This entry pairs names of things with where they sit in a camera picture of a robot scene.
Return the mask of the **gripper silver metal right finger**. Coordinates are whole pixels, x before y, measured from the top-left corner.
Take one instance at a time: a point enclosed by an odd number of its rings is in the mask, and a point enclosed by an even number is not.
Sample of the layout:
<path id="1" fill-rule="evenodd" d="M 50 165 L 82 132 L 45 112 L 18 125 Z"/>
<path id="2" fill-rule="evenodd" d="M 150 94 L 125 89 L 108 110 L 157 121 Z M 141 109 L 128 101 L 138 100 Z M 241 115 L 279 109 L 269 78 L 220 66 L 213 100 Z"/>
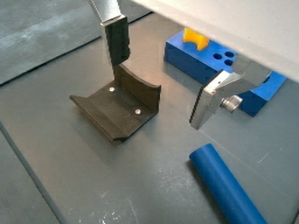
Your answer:
<path id="1" fill-rule="evenodd" d="M 216 113 L 217 108 L 228 112 L 239 107 L 241 98 L 237 94 L 256 88 L 272 70 L 243 55 L 232 63 L 232 72 L 220 70 L 200 88 L 189 124 L 197 130 Z"/>

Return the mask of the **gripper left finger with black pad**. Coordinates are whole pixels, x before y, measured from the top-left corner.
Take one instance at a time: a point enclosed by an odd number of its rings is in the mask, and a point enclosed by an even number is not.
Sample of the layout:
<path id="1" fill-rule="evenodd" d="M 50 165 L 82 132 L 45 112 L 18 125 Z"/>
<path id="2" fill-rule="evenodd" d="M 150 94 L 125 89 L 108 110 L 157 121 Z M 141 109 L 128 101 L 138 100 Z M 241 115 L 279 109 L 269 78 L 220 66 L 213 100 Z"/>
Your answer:
<path id="1" fill-rule="evenodd" d="M 128 59 L 130 53 L 126 16 L 121 14 L 117 0 L 88 0 L 88 3 L 98 20 L 110 66 L 114 67 Z"/>

